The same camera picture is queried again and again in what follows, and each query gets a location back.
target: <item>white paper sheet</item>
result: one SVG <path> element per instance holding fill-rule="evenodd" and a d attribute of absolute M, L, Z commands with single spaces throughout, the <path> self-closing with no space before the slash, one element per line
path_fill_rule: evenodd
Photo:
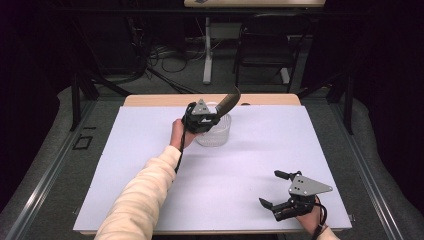
<path fill-rule="evenodd" d="M 97 231 L 124 186 L 169 144 L 172 122 L 185 107 L 121 107 L 75 231 Z M 300 170 L 333 187 L 320 194 L 334 229 L 351 228 L 339 191 L 303 106 L 237 106 L 230 137 L 220 147 L 193 141 L 169 191 L 155 232 L 286 231 L 297 220 L 275 221 L 259 197 L 286 202 L 291 181 L 274 176 Z"/>

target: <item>power cord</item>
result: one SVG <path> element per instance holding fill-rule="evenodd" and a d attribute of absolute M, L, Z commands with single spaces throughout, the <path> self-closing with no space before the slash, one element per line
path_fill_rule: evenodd
<path fill-rule="evenodd" d="M 314 205 L 320 207 L 320 223 L 317 228 L 315 228 L 315 232 L 312 235 L 312 240 L 316 240 L 318 236 L 322 233 L 321 231 L 323 230 L 325 221 L 327 220 L 327 209 L 324 207 L 324 205 L 321 204 L 321 200 L 318 198 L 318 196 L 316 196 L 316 198 L 318 199 L 318 202 L 316 202 Z"/>
<path fill-rule="evenodd" d="M 175 89 L 177 92 L 179 93 L 201 93 L 197 90 L 191 89 L 189 87 L 183 86 L 165 76 L 163 76 L 162 74 L 160 74 L 159 72 L 155 71 L 154 69 L 148 67 L 146 69 L 148 72 L 156 75 L 157 77 L 159 77 L 160 79 L 162 79 L 163 81 L 165 81 L 169 86 L 171 86 L 173 89 Z"/>
<path fill-rule="evenodd" d="M 195 106 L 196 106 L 195 102 L 190 103 L 186 108 L 184 116 L 186 116 L 189 113 L 189 111 Z M 186 127 L 187 126 L 187 118 L 183 117 L 183 119 L 181 121 L 183 121 L 183 125 L 184 125 L 183 135 L 181 136 L 181 145 L 180 145 L 181 155 L 180 155 L 180 158 L 178 159 L 177 166 L 175 167 L 175 173 L 178 173 L 178 169 L 180 168 L 180 164 L 181 164 L 181 159 L 183 158 L 184 146 L 185 146 L 185 134 L 186 134 L 186 131 L 187 131 L 187 127 Z"/>

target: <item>cream sleeve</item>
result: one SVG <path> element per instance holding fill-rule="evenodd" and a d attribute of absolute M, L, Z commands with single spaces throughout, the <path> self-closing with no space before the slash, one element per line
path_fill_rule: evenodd
<path fill-rule="evenodd" d="M 167 146 L 150 159 L 115 200 L 95 239 L 150 240 L 180 155 L 177 148 Z"/>
<path fill-rule="evenodd" d="M 322 232 L 317 240 L 340 240 L 334 233 L 333 231 L 328 227 L 324 230 L 324 232 Z"/>

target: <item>wooden table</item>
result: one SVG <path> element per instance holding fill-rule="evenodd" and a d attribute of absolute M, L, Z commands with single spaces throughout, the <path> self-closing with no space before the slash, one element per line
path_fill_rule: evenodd
<path fill-rule="evenodd" d="M 189 102 L 197 102 L 202 98 L 205 102 L 220 102 L 226 94 L 160 94 L 130 95 L 124 107 L 134 106 L 187 106 Z M 298 105 L 296 94 L 242 94 L 238 105 Z"/>

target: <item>human hand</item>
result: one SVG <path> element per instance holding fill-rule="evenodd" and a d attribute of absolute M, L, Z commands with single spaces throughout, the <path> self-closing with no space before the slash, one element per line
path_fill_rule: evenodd
<path fill-rule="evenodd" d="M 170 145 L 174 146 L 177 149 L 180 149 L 181 147 L 181 138 L 183 136 L 184 133 L 184 124 L 181 121 L 181 119 L 176 119 L 173 123 L 172 123 L 172 133 L 171 133 L 171 140 L 170 140 Z M 198 134 L 193 134 L 190 131 L 186 131 L 185 133 L 185 140 L 184 140 L 184 148 L 188 147 L 191 142 L 193 142 L 193 139 L 197 136 Z"/>
<path fill-rule="evenodd" d="M 315 203 L 320 203 L 317 197 L 315 198 Z M 321 208 L 319 206 L 314 206 L 310 213 L 302 216 L 297 216 L 296 219 L 309 234 L 313 235 L 315 229 L 321 222 Z M 323 232 L 326 228 L 327 224 L 324 224 L 321 232 Z"/>

